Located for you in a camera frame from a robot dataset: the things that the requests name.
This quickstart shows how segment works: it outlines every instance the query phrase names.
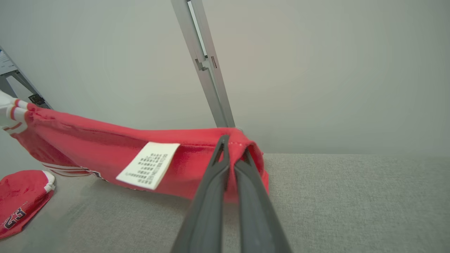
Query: red jersey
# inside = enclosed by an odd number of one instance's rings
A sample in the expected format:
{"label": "red jersey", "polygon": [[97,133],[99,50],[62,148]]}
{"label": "red jersey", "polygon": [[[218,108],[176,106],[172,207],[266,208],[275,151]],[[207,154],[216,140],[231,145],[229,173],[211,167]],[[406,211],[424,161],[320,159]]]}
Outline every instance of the red jersey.
{"label": "red jersey", "polygon": [[264,186],[269,175],[255,142],[235,128],[198,130],[136,130],[39,108],[11,98],[0,117],[13,120],[3,127],[45,167],[60,176],[94,174],[110,183],[153,191],[116,180],[117,175],[148,143],[180,143],[155,192],[192,199],[222,135],[229,135],[230,174],[225,201],[237,201],[234,164],[248,148]]}

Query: white wall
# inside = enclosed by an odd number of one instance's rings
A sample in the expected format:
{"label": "white wall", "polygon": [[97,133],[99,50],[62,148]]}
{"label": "white wall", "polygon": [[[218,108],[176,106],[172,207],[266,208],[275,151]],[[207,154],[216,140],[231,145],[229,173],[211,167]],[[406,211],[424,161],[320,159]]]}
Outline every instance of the white wall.
{"label": "white wall", "polygon": [[267,153],[450,155],[450,2],[203,0],[236,126]]}
{"label": "white wall", "polygon": [[0,46],[55,110],[139,129],[215,127],[170,1],[4,0]]}

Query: clothing label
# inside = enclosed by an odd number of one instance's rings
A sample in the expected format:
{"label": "clothing label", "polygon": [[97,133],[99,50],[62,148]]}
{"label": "clothing label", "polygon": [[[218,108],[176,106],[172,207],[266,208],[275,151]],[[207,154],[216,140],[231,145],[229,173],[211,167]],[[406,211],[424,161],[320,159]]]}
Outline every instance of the clothing label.
{"label": "clothing label", "polygon": [[154,190],[164,177],[179,143],[147,143],[117,180]]}

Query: white sleeve trim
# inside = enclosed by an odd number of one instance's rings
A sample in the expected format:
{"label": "white sleeve trim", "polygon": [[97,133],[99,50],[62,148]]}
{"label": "white sleeve trim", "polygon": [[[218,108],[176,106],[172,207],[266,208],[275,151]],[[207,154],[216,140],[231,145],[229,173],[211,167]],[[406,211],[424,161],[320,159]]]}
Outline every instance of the white sleeve trim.
{"label": "white sleeve trim", "polygon": [[55,189],[55,186],[54,186],[54,182],[55,182],[55,176],[53,176],[53,174],[52,173],[50,173],[50,172],[46,172],[46,171],[42,171],[44,174],[45,174],[45,176],[47,177],[47,181],[48,181],[48,183],[44,186],[44,189],[45,189],[45,191],[48,193],[48,192],[50,192],[51,190],[54,190]]}

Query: black printed number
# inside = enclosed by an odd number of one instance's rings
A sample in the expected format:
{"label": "black printed number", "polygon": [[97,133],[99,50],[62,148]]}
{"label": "black printed number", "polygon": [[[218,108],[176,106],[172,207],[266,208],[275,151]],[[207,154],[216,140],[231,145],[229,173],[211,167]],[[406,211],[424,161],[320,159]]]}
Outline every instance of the black printed number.
{"label": "black printed number", "polygon": [[8,217],[8,219],[6,219],[4,227],[7,229],[12,228],[14,226],[14,224],[16,224],[17,221],[22,219],[25,215],[26,215],[26,213],[24,213],[22,211],[22,208],[17,209],[17,211],[14,212],[14,214],[12,214],[11,216]]}

